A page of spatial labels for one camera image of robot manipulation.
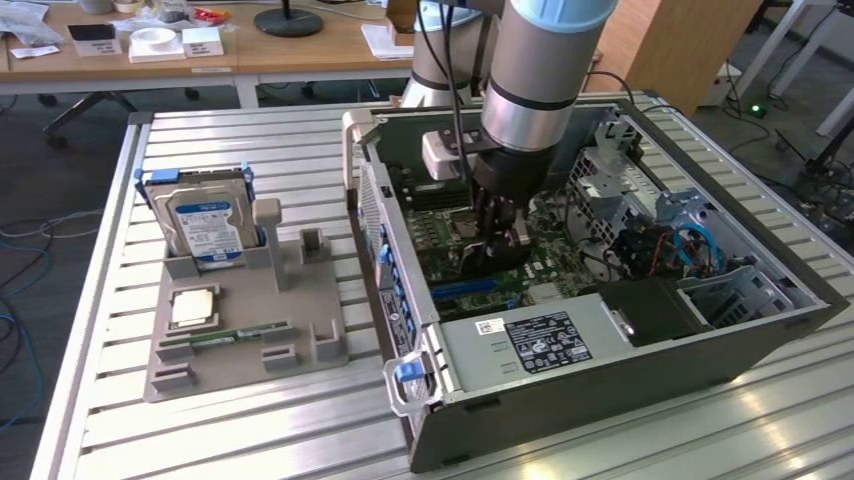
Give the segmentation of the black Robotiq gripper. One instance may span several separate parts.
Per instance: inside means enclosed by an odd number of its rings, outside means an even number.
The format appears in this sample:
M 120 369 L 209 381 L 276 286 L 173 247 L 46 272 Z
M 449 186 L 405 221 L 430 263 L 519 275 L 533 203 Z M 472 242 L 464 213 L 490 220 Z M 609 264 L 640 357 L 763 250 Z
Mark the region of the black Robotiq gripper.
M 527 216 L 548 169 L 548 149 L 521 152 L 498 148 L 476 155 L 469 199 L 478 228 L 508 228 L 517 215 Z

